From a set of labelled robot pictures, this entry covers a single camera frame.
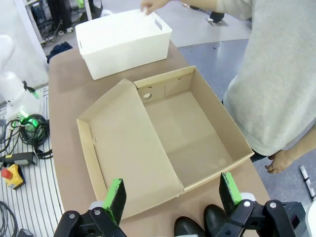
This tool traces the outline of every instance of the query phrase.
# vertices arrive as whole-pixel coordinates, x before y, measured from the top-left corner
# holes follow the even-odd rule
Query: white plastic bin
[[[76,26],[80,54],[94,80],[165,59],[172,29],[155,13],[109,15]]]

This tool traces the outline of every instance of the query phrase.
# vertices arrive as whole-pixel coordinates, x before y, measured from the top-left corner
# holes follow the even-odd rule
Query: hand
[[[289,155],[288,151],[281,150],[270,156],[269,159],[273,160],[269,166],[265,166],[270,174],[278,174],[288,168],[294,159]]]
[[[153,11],[165,6],[170,0],[142,0],[141,10],[147,8],[146,15],[149,15]]]

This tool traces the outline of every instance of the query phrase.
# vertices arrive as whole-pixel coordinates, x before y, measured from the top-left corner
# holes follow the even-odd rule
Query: black cloth
[[[253,152],[255,153],[252,157],[250,157],[252,162],[256,162],[258,160],[261,160],[263,158],[266,158],[267,156],[264,156],[262,154],[257,153],[256,151],[253,150]]]
[[[54,57],[56,54],[64,52],[66,50],[72,49],[73,47],[68,44],[68,42],[63,42],[61,44],[56,45],[55,47],[53,47],[53,49],[51,50],[50,54],[46,56],[47,58],[47,63],[49,63],[50,59],[52,57]]]

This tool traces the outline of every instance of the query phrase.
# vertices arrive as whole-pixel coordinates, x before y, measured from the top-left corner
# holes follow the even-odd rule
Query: brown table surface
[[[92,80],[78,49],[60,53],[49,64],[49,116],[51,142],[59,191],[65,210],[85,213],[94,201],[81,149],[76,119],[105,92],[127,78],[136,81],[188,66],[170,42],[168,58],[103,79]],[[260,203],[269,199],[251,161],[232,171],[241,192],[253,193]],[[202,223],[202,212],[210,203],[221,205],[219,179],[178,198],[121,222],[128,236],[173,236],[174,220],[180,215]]]

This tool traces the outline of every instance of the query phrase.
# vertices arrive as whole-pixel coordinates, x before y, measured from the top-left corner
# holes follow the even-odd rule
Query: cardboard box
[[[123,178],[129,217],[218,177],[253,152],[195,67],[123,79],[77,119],[97,200]]]

